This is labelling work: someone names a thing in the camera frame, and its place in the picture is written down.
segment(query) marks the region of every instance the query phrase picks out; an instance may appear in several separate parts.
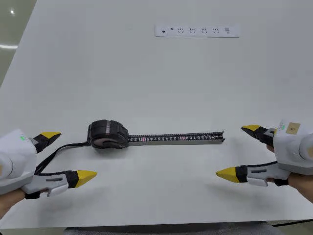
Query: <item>wire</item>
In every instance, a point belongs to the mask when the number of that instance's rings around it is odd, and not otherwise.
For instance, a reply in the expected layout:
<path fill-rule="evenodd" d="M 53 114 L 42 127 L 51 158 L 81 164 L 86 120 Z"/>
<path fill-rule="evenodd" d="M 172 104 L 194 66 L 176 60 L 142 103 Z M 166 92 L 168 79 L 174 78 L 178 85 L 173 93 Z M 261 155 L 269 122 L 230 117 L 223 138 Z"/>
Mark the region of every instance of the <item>wire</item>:
<path fill-rule="evenodd" d="M 84 147 L 84 146 L 90 146 L 90 143 L 88 142 L 83 142 L 83 143 L 69 143 L 66 145 L 63 145 L 61 147 L 59 147 L 57 150 L 55 150 L 50 156 L 48 156 L 46 159 L 44 159 L 41 163 L 39 163 L 39 165 L 36 167 L 35 170 L 35 175 L 40 174 L 45 168 L 46 166 L 52 161 L 52 159 L 55 157 L 55 155 L 57 154 L 57 152 L 62 149 L 62 148 L 77 148 L 77 147 Z"/>
<path fill-rule="evenodd" d="M 313 219 L 306 219 L 306 220 L 299 220 L 299 221 L 283 223 L 283 224 L 274 224 L 272 226 L 273 227 L 282 227 L 282 226 L 288 226 L 288 225 L 293 225 L 293 224 L 302 224 L 302 223 L 312 222 L 312 221 L 313 221 Z"/>

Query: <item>power socket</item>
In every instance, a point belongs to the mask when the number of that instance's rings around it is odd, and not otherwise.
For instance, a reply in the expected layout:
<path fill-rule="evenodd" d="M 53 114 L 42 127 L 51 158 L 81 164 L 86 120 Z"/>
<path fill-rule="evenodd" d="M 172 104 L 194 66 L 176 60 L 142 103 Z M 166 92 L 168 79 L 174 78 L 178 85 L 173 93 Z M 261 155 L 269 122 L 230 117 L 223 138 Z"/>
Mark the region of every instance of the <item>power socket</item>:
<path fill-rule="evenodd" d="M 239 38 L 239 26 L 172 26 L 156 25 L 157 37 Z"/>

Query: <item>white table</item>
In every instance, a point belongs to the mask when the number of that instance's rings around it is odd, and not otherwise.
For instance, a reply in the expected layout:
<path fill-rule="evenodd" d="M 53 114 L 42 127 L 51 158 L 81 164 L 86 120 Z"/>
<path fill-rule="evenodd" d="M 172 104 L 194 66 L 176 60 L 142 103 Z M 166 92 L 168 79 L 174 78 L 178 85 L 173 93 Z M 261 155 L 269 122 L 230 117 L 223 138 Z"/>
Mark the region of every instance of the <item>white table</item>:
<path fill-rule="evenodd" d="M 85 141 L 114 119 L 130 133 L 225 130 L 222 145 L 63 151 L 46 169 L 96 178 L 53 198 L 25 200 L 2 228 L 286 220 L 313 217 L 289 187 L 217 178 L 272 161 L 242 125 L 312 124 L 310 0 L 39 0 L 0 89 L 0 133 L 61 131 L 41 153 Z M 157 38 L 156 23 L 238 23 L 242 37 Z"/>

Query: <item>sticker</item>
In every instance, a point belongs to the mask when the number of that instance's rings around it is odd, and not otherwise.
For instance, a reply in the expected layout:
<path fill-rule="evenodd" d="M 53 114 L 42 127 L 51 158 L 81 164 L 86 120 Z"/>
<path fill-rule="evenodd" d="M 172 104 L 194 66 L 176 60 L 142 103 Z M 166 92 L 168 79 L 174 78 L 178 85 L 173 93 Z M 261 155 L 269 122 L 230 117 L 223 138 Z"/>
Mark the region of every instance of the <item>sticker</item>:
<path fill-rule="evenodd" d="M 300 124 L 295 122 L 290 122 L 286 130 L 287 134 L 296 135 L 298 133 Z"/>
<path fill-rule="evenodd" d="M 310 158 L 313 158 L 313 146 L 308 148 L 308 154 L 309 154 Z"/>

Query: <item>yellow fingertip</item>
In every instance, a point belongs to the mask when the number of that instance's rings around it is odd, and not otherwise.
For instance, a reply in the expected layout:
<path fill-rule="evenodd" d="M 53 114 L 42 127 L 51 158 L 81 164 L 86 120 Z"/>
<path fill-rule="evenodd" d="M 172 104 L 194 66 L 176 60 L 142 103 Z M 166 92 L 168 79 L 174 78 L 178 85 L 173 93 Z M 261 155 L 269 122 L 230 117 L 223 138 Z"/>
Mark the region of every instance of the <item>yellow fingertip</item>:
<path fill-rule="evenodd" d="M 235 167 L 230 167 L 226 168 L 224 170 L 220 170 L 216 172 L 216 175 L 218 177 L 221 177 L 225 180 L 234 182 L 234 183 L 240 183 L 237 176 L 236 176 L 236 168 Z"/>
<path fill-rule="evenodd" d="M 48 139 L 56 136 L 56 135 L 60 135 L 61 132 L 42 132 L 41 135 L 43 135 L 44 137 L 47 137 Z"/>
<path fill-rule="evenodd" d="M 88 170 L 78 170 L 77 174 L 78 174 L 79 180 L 75 188 L 78 188 L 81 185 L 84 185 L 85 183 L 87 183 L 89 180 L 93 179 L 97 175 L 97 172 L 88 171 Z"/>
<path fill-rule="evenodd" d="M 250 131 L 256 131 L 260 126 L 259 125 L 249 125 L 249 126 L 243 126 L 242 128 L 248 129 Z"/>

